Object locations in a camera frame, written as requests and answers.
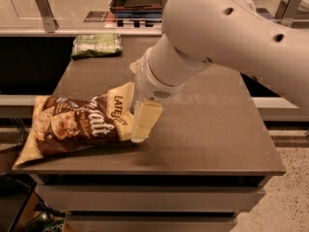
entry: table top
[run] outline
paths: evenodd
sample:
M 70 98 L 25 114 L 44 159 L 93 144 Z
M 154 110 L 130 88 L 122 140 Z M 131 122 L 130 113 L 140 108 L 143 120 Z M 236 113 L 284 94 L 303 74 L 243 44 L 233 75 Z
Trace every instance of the table top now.
M 158 37 L 123 36 L 121 56 L 70 62 L 54 95 L 89 101 L 134 78 L 128 66 Z M 32 174 L 281 175 L 284 165 L 238 72 L 213 65 L 163 104 L 141 144 L 109 143 L 15 165 Z

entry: brown chip bag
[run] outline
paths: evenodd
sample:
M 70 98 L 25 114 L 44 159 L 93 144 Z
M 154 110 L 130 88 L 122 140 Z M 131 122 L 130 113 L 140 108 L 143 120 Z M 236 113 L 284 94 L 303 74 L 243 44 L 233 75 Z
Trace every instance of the brown chip bag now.
M 130 140 L 133 93 L 134 83 L 129 82 L 91 101 L 37 97 L 32 128 L 15 164 L 85 150 L 110 140 Z

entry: snack bag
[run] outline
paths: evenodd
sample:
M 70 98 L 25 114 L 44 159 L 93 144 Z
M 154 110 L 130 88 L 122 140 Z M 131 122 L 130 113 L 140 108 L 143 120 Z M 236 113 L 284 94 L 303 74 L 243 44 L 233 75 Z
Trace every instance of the snack bag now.
M 73 42 L 70 57 L 73 60 L 95 58 L 121 53 L 122 51 L 121 38 L 117 33 L 78 35 Z
M 134 83 L 129 82 L 91 101 L 37 97 L 32 128 L 15 164 L 85 150 L 111 140 L 130 140 L 133 94 Z

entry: green package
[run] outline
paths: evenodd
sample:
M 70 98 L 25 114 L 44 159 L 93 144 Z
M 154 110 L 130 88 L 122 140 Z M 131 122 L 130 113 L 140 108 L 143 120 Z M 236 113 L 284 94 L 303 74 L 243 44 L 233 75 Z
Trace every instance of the green package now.
M 64 226 L 64 219 L 55 220 L 49 223 L 42 232 L 62 232 Z
M 103 57 L 123 51 L 121 38 L 116 33 L 78 35 L 73 42 L 71 59 Z

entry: floor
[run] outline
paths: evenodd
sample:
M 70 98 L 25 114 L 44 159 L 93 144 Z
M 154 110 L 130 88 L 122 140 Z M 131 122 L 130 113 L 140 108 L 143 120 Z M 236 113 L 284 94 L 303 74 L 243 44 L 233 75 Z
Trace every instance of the floor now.
M 284 176 L 273 177 L 266 196 L 248 214 L 240 214 L 232 232 L 309 231 L 309 127 L 268 127 L 286 166 Z

